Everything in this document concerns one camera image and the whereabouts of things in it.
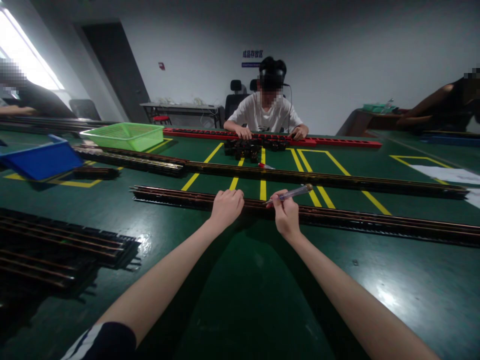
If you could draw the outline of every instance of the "table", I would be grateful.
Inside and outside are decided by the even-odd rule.
[[[153,122],[156,116],[164,115],[186,115],[186,116],[207,116],[213,119],[214,126],[222,127],[221,108],[222,106],[194,106],[194,105],[171,105],[159,102],[146,102],[140,104],[145,110],[146,116]]]
[[[392,131],[378,132],[376,149],[295,148],[265,153],[265,163],[284,170],[433,181],[408,167],[432,160],[480,172],[480,149],[428,145]],[[42,144],[43,135],[0,131],[11,150]],[[152,153],[237,165],[218,140],[168,137]],[[243,166],[255,166],[245,161]],[[148,238],[132,271],[101,268],[78,299],[51,296],[2,331],[5,359],[60,359],[79,335],[156,262],[191,235],[206,212],[135,202],[129,186],[146,185],[216,193],[236,187],[259,199],[291,184],[261,183],[200,174],[194,180],[123,169],[114,181],[91,187],[55,178],[44,184],[0,173],[1,206],[76,224]],[[338,209],[463,222],[480,226],[480,209],[463,200],[325,188]],[[318,201],[327,206],[317,189]],[[313,205],[308,195],[297,202]],[[474,359],[480,353],[480,250],[338,229],[302,226],[324,254],[391,309],[442,359]],[[180,289],[164,316],[138,348],[142,359],[361,359],[365,353],[308,269],[280,237],[272,221],[242,219],[222,234]]]
[[[395,130],[397,120],[401,115],[385,114],[378,112],[369,112],[362,109],[355,109],[345,120],[337,136],[368,137],[368,129],[376,130]]]

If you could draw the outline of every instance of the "hand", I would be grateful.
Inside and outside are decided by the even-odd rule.
[[[243,140],[251,140],[252,139],[252,132],[248,127],[239,126],[235,129],[236,134],[240,139]]]
[[[286,189],[280,190],[270,197],[273,200],[273,207],[275,207],[276,228],[285,239],[300,234],[298,204],[291,197],[286,198],[283,202],[279,199],[279,195],[286,192]]]
[[[244,192],[242,190],[219,191],[213,201],[210,220],[223,231],[239,217],[243,207]]]
[[[293,129],[289,137],[293,138],[293,140],[302,140],[307,137],[309,134],[309,128],[305,125],[299,125]]]

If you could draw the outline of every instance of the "test pen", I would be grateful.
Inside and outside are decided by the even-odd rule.
[[[300,186],[299,188],[287,191],[283,195],[280,195],[278,198],[280,199],[280,201],[283,201],[287,198],[293,198],[294,196],[297,196],[297,195],[302,195],[302,194],[309,193],[313,189],[314,189],[314,187],[312,186],[312,184],[306,184],[306,185]],[[273,202],[273,200],[270,199],[267,202],[264,202],[264,204],[270,204],[272,202]]]

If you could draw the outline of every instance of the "door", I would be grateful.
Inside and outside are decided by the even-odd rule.
[[[120,22],[81,27],[111,87],[132,123],[149,123],[142,103],[150,101]]]

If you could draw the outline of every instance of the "blue plastic bin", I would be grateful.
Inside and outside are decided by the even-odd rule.
[[[67,140],[48,135],[53,143],[0,154],[0,162],[25,178],[43,180],[83,165]]]

